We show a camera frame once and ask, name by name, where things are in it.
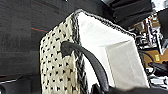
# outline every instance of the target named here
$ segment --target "dark background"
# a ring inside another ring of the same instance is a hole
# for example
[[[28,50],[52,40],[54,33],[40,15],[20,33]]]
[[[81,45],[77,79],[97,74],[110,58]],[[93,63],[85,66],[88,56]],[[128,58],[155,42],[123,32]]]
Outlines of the dark background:
[[[112,20],[101,0],[0,0],[0,82],[6,94],[40,94],[40,40],[77,9]]]

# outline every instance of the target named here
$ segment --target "basket handle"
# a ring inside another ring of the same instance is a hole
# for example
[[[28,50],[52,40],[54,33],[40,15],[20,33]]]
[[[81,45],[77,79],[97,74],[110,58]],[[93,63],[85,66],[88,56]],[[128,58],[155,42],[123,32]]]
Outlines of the basket handle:
[[[98,79],[98,82],[100,84],[100,88],[103,92],[108,92],[109,91],[109,83],[108,83],[108,78],[107,74],[105,72],[105,69],[99,62],[99,60],[94,56],[93,53],[85,49],[84,47],[76,44],[76,43],[71,43],[68,41],[64,41],[61,43],[61,53],[62,57],[71,55],[72,51],[77,49],[78,51],[82,52],[85,57],[89,60],[96,77]]]

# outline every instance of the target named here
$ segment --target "polka dot fabric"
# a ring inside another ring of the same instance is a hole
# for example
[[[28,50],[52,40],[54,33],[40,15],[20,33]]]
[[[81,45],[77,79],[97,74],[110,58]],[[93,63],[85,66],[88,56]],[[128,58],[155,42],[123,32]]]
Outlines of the polka dot fabric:
[[[74,52],[62,58],[60,45],[72,39],[72,20],[55,27],[41,40],[40,71],[42,94],[81,94]]]

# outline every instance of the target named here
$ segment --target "beige fabric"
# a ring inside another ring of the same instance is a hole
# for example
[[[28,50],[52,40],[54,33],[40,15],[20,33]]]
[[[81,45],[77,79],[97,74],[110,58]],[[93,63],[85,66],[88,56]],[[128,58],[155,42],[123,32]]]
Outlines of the beige fabric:
[[[122,90],[149,87],[133,37],[84,13],[79,14],[78,21],[82,46],[102,63],[111,86]],[[90,89],[98,81],[89,62],[84,60]]]
[[[71,16],[46,34],[40,45],[42,94],[80,94],[74,52],[62,58],[61,42],[72,40]]]

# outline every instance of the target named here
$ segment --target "black object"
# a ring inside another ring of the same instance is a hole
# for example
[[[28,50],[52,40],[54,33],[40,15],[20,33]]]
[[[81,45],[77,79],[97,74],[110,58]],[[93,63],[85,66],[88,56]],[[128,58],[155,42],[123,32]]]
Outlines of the black object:
[[[123,92],[121,90],[113,88],[109,86],[106,72],[103,66],[101,65],[101,63],[90,51],[86,50],[82,46],[71,42],[67,42],[67,41],[62,42],[61,44],[62,57],[70,55],[72,51],[76,49],[78,51],[81,51],[86,56],[86,58],[90,61],[95,71],[95,74],[97,76],[97,79],[99,81],[100,87],[97,84],[94,84],[92,86],[91,94],[150,94],[150,93],[167,94],[168,93],[168,91],[162,90],[162,89],[135,88],[130,91]]]
[[[156,76],[168,76],[168,62],[163,64],[150,62],[148,65],[156,69],[154,72]]]
[[[114,22],[124,29],[151,15],[151,0],[115,0],[111,3]]]
[[[88,51],[87,49],[83,48],[82,46],[80,46],[78,44],[64,41],[61,44],[62,57],[65,57],[67,55],[71,55],[72,51],[75,49],[77,49],[78,51],[81,51],[85,55],[85,57],[89,60],[90,64],[92,65],[92,67],[95,71],[97,79],[100,83],[101,89],[104,92],[109,91],[109,83],[108,83],[107,74],[106,74],[103,66],[99,62],[99,60],[90,51]]]
[[[164,39],[168,39],[168,26],[167,26],[168,18],[167,16],[165,16],[165,15],[168,15],[168,8],[159,11],[157,15],[158,15],[158,20],[161,26],[160,31],[163,34]]]

